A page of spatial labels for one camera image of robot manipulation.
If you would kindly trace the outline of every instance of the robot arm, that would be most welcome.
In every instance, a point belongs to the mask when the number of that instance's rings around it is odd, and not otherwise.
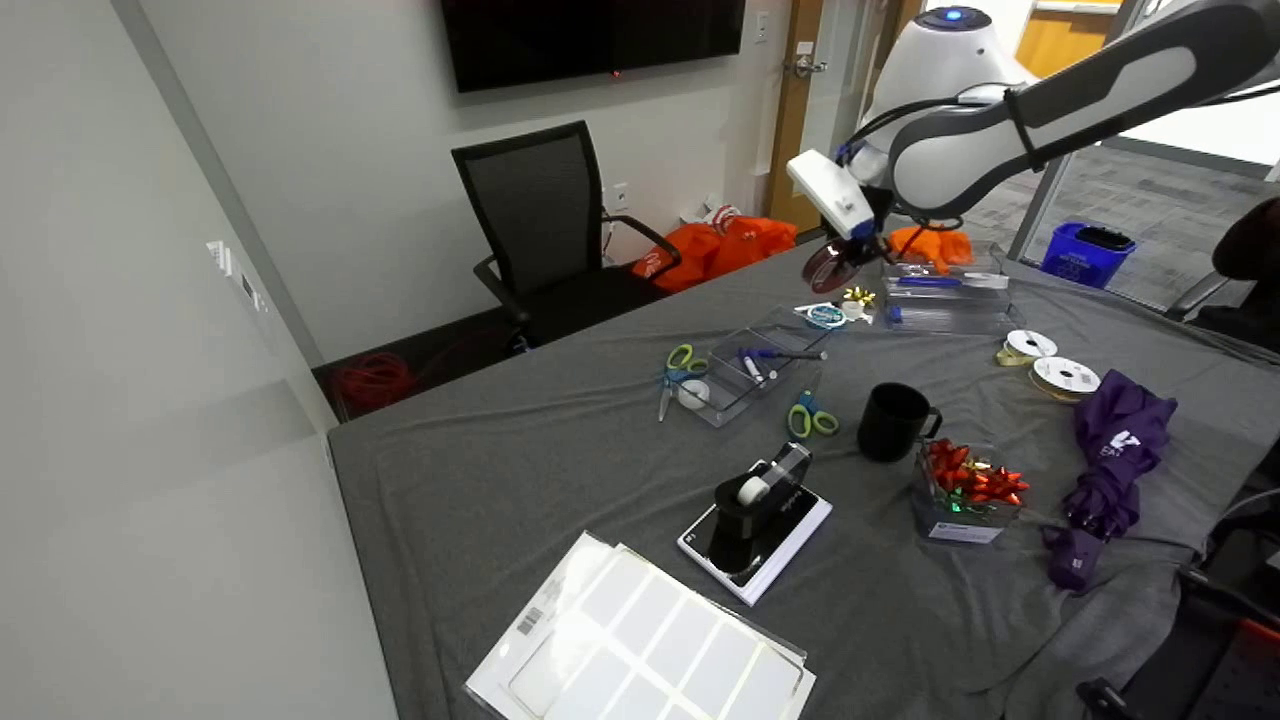
[[[1004,176],[1211,101],[1254,80],[1276,51],[1280,0],[1192,0],[1030,84],[1002,59],[984,12],[931,8],[897,39],[850,163],[845,152],[839,163],[801,152],[789,176],[829,223],[823,251],[856,262],[877,255],[866,244],[889,206],[919,223],[956,218]]]

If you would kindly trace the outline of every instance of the black mug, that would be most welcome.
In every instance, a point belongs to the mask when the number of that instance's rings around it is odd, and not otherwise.
[[[856,426],[856,446],[870,461],[892,463],[911,451],[919,435],[935,435],[944,410],[935,410],[916,386],[909,382],[877,382]]]

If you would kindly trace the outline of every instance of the purple object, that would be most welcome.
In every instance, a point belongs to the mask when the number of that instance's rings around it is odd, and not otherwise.
[[[1084,470],[1063,497],[1068,527],[1045,539],[1048,575],[1062,589],[1087,589],[1105,545],[1140,518],[1136,481],[1161,463],[1173,410],[1175,400],[1151,396],[1125,372],[1109,372],[1105,382],[1076,404],[1071,424]]]

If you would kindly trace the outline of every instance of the gray tablecloth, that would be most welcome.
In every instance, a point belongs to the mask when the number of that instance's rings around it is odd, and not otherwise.
[[[845,431],[818,446],[809,470],[833,518],[743,609],[677,551],[677,531],[710,509],[718,481],[784,444],[784,404],[818,379],[813,362],[723,426],[685,409],[659,424],[658,372],[681,338],[714,347],[784,318],[809,298],[795,274],[804,255],[795,248],[332,431],[404,720],[486,714],[464,674],[581,531],[636,547],[804,649],[818,671],[804,714],[1080,714],[1080,680],[1125,682],[1144,664],[1175,612],[1173,570],[1280,431],[1276,367],[1021,271],[1017,324],[1181,400],[1173,446],[1140,481],[1144,518],[1105,551],[1093,592],[1071,595],[1045,575],[1042,545],[1080,470],[1068,404],[994,362],[994,331],[838,331],[823,338],[821,396]],[[984,424],[1030,470],[1030,510],[994,547],[926,539],[903,491],[911,463],[854,451],[854,424],[881,379],[926,386],[950,424]]]

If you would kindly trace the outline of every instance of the television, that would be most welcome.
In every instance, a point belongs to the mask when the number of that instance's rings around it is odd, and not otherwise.
[[[743,0],[439,0],[462,90],[737,55]]]

